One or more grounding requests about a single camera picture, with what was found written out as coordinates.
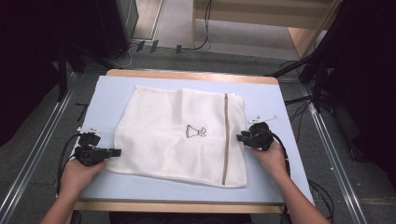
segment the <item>human hand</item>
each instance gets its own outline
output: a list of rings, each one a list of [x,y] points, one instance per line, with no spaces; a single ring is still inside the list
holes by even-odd
[[[273,141],[266,151],[260,151],[255,147],[252,147],[251,151],[274,179],[278,176],[288,175],[283,148],[277,141]]]
[[[84,166],[78,160],[69,161],[64,167],[59,194],[67,194],[77,199],[79,194],[90,185],[93,177],[105,167],[106,161],[91,167]]]

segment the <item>metal frame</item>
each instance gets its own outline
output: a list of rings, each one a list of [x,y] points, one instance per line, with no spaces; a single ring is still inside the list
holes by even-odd
[[[312,92],[308,85],[302,85],[302,87],[305,96],[312,95]],[[330,164],[332,165],[335,178],[338,181],[338,185],[340,186],[340,190],[343,193],[347,208],[349,209],[349,213],[354,223],[368,223],[361,209],[361,203],[359,201],[359,198],[356,195],[355,190],[353,189],[352,184],[349,181],[349,178],[347,177],[347,172],[344,169],[340,158],[338,157],[337,151],[335,150],[334,144],[332,143],[332,139],[329,135],[329,132],[327,131],[326,125],[321,115],[312,104],[309,105],[309,110],[311,112],[312,119],[317,126],[320,139],[322,140],[324,149],[327,153]]]
[[[22,166],[19,174],[17,175],[17,178],[8,189],[6,198],[3,200],[0,207],[1,224],[6,224],[9,222],[12,213],[14,212],[24,190],[26,189],[27,184],[29,183],[29,180],[35,171],[35,168],[40,162],[40,159],[44,154],[47,144],[52,137],[52,134],[55,131],[55,128],[58,125],[58,122],[67,107],[67,104],[69,103],[70,97],[73,94],[73,90],[78,80],[79,76],[73,72],[68,80],[70,87],[69,91],[62,99],[62,101],[58,102],[54,107],[46,125],[41,131],[41,134],[38,136],[35,145],[33,146],[28,158],[26,159],[26,162]]]

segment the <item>laundry bag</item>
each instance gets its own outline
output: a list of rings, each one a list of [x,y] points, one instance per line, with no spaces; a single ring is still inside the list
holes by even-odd
[[[122,149],[107,170],[190,184],[247,184],[243,99],[235,94],[135,86],[115,131]]]

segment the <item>forearm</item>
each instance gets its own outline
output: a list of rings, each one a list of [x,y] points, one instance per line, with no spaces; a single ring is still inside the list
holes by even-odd
[[[275,180],[289,209],[293,224],[329,223],[329,220],[305,198],[287,175],[277,176]]]
[[[59,195],[51,209],[44,216],[41,224],[70,223],[77,200],[78,196],[75,195]]]

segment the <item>wire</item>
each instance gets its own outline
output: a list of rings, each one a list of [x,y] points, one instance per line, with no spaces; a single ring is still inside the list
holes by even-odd
[[[294,103],[297,103],[297,102],[300,102],[300,101],[306,101],[306,100],[312,100],[312,99],[314,99],[314,96],[313,95],[308,95],[308,96],[304,96],[304,97],[301,97],[301,98],[285,101],[285,105],[291,105],[291,104],[294,104]]]
[[[128,55],[129,55],[129,63],[126,65],[119,65],[115,62],[113,62],[112,60],[109,60],[109,62],[113,63],[114,65],[118,66],[119,68],[126,68],[128,67],[131,63],[132,63],[132,55],[131,55],[131,49],[134,49],[135,47],[137,47],[138,44],[133,44],[131,45],[131,47],[128,49]]]
[[[291,115],[290,118],[289,118],[290,122],[293,122],[294,119],[295,119],[297,116],[299,116],[299,115],[301,114],[300,109],[303,108],[303,107],[305,107],[307,104],[310,104],[310,101],[305,102],[304,104],[300,105],[300,106],[296,109],[296,111],[294,112],[294,114]]]
[[[87,104],[80,104],[80,103],[76,103],[76,105],[83,105],[84,108],[81,111],[81,114],[79,115],[77,121],[80,121],[82,119],[82,117],[84,116],[85,112],[87,111],[88,105]]]
[[[64,148],[62,149],[61,157],[59,158],[58,162],[58,175],[57,175],[57,188],[56,188],[56,193],[59,194],[59,190],[61,188],[61,177],[64,169],[62,168],[62,163],[64,162],[64,153],[67,150],[67,147],[69,146],[70,142],[75,138],[81,136],[80,133],[75,133],[73,134],[69,139],[67,139],[66,143],[64,144]]]
[[[286,63],[299,63],[300,65],[306,65],[306,66],[312,66],[314,64],[311,63],[301,63],[300,61],[296,61],[296,60],[290,60],[290,61],[285,61],[282,64],[279,65],[278,71],[280,71],[280,69],[282,68],[283,65],[285,65]],[[298,70],[298,67],[295,68],[294,70],[296,70],[296,72],[298,73],[298,75],[301,74],[301,72]]]
[[[276,141],[282,146],[282,149],[283,149],[283,157],[285,158],[285,164],[286,164],[286,171],[288,172],[288,175],[290,176],[290,163],[289,163],[289,156],[288,156],[288,153],[286,152],[286,148],[285,148],[285,146],[283,145],[283,143],[282,143],[282,141],[280,140],[280,138],[276,135],[276,134],[274,134],[274,133],[271,133],[272,134],[272,136],[276,139]]]
[[[308,184],[311,188],[313,188],[318,193],[319,198],[326,204],[326,207],[329,211],[329,216],[327,217],[327,219],[329,219],[330,222],[333,224],[334,223],[334,202],[332,201],[332,197],[330,196],[329,192],[327,192],[327,190],[325,188],[323,188],[321,185],[315,183],[312,180],[308,179]],[[323,197],[323,194],[321,193],[320,190],[323,191],[327,195],[327,197],[330,200],[331,205],[329,205],[329,202],[327,202],[326,198]]]
[[[303,120],[303,114],[304,114],[305,110],[309,107],[310,104],[312,104],[312,102],[309,102],[308,104],[305,104],[304,110],[301,112],[300,121],[298,123],[298,128],[297,128],[296,143],[298,143],[298,141],[300,140],[300,130],[301,130],[301,123],[302,123],[302,120]]]
[[[212,0],[209,0],[207,2],[207,6],[206,6],[206,11],[205,11],[205,28],[206,28],[206,39],[204,41],[204,43],[195,49],[189,49],[189,50],[198,50],[201,49],[207,42],[207,39],[209,38],[209,20],[210,20],[210,12],[212,10]]]

